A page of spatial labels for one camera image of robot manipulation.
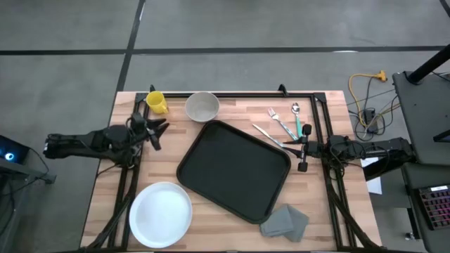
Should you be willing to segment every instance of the yellow cup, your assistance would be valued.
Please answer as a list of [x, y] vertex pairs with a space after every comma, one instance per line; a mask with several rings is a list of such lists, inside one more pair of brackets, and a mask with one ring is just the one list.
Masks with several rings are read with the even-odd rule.
[[167, 102], [161, 91], [152, 91], [147, 95], [147, 105], [155, 113], [168, 113]]

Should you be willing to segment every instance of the keyboard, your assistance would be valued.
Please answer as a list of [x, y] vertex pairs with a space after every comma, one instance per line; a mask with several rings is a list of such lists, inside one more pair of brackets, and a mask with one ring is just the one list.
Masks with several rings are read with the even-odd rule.
[[450, 228], [450, 185], [420, 188], [418, 194], [430, 229]]

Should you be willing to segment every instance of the knife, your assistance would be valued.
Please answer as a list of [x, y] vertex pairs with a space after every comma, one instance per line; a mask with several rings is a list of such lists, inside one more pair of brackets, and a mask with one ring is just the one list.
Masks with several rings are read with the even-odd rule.
[[264, 131], [261, 127], [253, 124], [253, 126], [258, 129], [260, 132], [262, 132], [262, 134], [264, 134], [265, 136], [267, 136], [267, 138], [271, 139], [274, 143], [276, 143], [277, 145], [279, 145], [280, 147], [284, 147], [284, 145], [282, 143], [279, 143], [276, 139], [272, 138], [266, 131]]

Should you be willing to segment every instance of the gray napkin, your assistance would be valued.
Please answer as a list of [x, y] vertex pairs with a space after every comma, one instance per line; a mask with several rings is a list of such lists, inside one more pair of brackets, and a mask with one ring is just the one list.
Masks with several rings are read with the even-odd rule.
[[291, 242], [299, 242], [308, 225], [309, 217], [290, 205], [282, 205], [274, 211], [266, 222], [259, 225], [266, 237], [284, 235]]
[[269, 219], [259, 225], [263, 236], [277, 236], [286, 232], [293, 231], [293, 221], [290, 218], [287, 205], [283, 205], [274, 211]]
[[290, 205], [288, 205], [288, 210], [294, 230], [285, 233], [284, 237], [291, 242], [299, 242], [302, 240], [304, 230], [309, 223], [309, 217]]

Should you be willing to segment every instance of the concrete floor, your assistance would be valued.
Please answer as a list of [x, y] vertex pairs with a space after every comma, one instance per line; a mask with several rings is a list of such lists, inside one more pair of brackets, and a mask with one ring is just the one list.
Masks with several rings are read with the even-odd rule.
[[[0, 0], [0, 51], [125, 49], [138, 2]], [[450, 40], [449, 25], [440, 3], [431, 0], [147, 0], [135, 48], [442, 46]], [[150, 84], [165, 91], [275, 90], [285, 84], [290, 90], [344, 90], [351, 103], [351, 74], [385, 70], [390, 77], [414, 70], [434, 53], [133, 56], [124, 90], [146, 91]], [[123, 60], [123, 55], [0, 56], [0, 134], [41, 150], [49, 133], [106, 127]], [[360, 98], [367, 81], [354, 80]], [[389, 89], [391, 82], [374, 81], [371, 93]], [[368, 106], [381, 109], [394, 96], [378, 96]], [[400, 110], [376, 139], [398, 136], [408, 138]], [[48, 164], [57, 181], [32, 186], [14, 252], [78, 247], [98, 160], [70, 157]], [[384, 246], [425, 251], [420, 241], [403, 238], [411, 230], [406, 211], [380, 207], [381, 202], [373, 198]]]

